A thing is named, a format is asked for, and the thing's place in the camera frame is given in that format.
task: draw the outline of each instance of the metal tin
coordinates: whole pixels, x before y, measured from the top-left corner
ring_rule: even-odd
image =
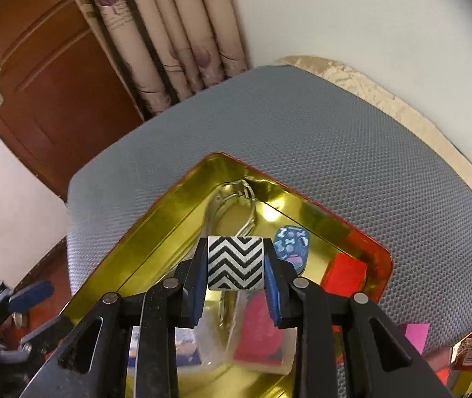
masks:
[[[201,160],[166,192],[120,239],[100,266],[63,310],[77,323],[105,293],[116,291],[129,296],[145,291],[175,267],[201,233],[212,196],[228,182],[245,179],[256,197],[256,226],[253,235],[273,238],[281,226],[301,226],[312,233],[308,262],[302,276],[320,282],[329,262],[338,251],[367,263],[362,291],[377,302],[392,273],[387,250],[337,215],[306,199],[270,176],[223,153]],[[248,203],[236,197],[216,225],[216,234],[235,234],[249,217]],[[211,309],[228,311],[220,318],[231,319],[233,304],[220,292],[207,291]],[[219,326],[223,339],[227,320]],[[291,376],[247,371],[222,365],[201,376],[181,376],[181,396],[277,398],[291,396]]]

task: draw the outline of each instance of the door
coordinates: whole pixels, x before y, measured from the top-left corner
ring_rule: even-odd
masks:
[[[0,0],[0,102],[1,139],[63,199],[142,122],[74,0]]]

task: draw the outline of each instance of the wall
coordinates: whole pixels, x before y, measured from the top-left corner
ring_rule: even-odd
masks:
[[[233,0],[251,64],[342,61],[435,123],[472,163],[472,0]]]
[[[66,206],[0,140],[0,280],[15,286],[66,235]]]

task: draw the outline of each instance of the gray textured surface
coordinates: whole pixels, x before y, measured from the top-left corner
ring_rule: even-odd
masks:
[[[120,236],[209,152],[294,187],[384,245],[381,307],[430,322],[426,351],[472,329],[472,192],[416,136],[354,95],[293,67],[248,71],[188,99],[105,150],[72,179],[75,292]]]

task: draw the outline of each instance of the metal screw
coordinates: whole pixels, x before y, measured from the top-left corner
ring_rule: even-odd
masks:
[[[354,295],[354,301],[357,303],[367,303],[369,301],[369,297],[361,292],[358,292]]]
[[[112,304],[118,301],[118,294],[115,292],[107,292],[102,297],[103,303]]]
[[[162,282],[162,285],[166,289],[175,289],[179,285],[179,280],[177,280],[176,278],[167,278]]]
[[[310,283],[305,278],[297,277],[295,280],[293,280],[293,285],[299,289],[305,289],[310,285]]]

